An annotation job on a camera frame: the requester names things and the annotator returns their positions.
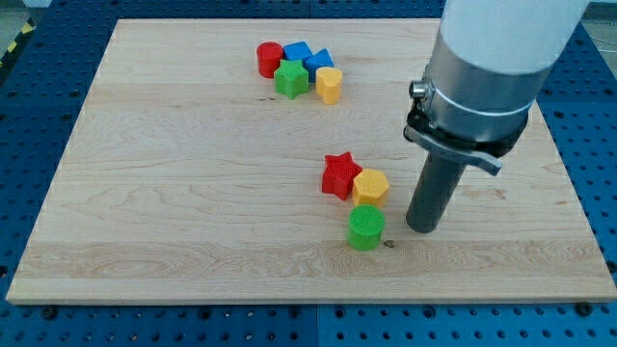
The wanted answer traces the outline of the black clamp with silver lever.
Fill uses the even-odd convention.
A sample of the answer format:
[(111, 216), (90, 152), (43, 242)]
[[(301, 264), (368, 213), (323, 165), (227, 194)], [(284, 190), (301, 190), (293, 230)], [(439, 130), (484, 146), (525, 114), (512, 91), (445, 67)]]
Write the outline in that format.
[(413, 106), (404, 137), (431, 154), (496, 175), (500, 158), (518, 141), (528, 120), (528, 107), (480, 111), (447, 96), (427, 67), (409, 88)]

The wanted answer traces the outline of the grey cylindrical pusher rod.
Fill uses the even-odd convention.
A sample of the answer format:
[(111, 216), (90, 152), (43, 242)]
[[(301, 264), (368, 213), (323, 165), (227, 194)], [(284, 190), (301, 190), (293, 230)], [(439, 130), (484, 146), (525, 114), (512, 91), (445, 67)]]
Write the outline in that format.
[(411, 229), (429, 233), (438, 226), (465, 167), (428, 154), (406, 213), (406, 222)]

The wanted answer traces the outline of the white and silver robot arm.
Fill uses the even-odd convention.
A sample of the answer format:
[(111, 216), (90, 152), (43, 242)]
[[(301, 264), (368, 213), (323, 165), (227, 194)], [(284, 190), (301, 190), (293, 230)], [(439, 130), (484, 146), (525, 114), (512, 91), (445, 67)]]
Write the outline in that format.
[(447, 0), (429, 63), (409, 88), (404, 137), (428, 152), (406, 222), (439, 224), (468, 166), (496, 175), (589, 0)]

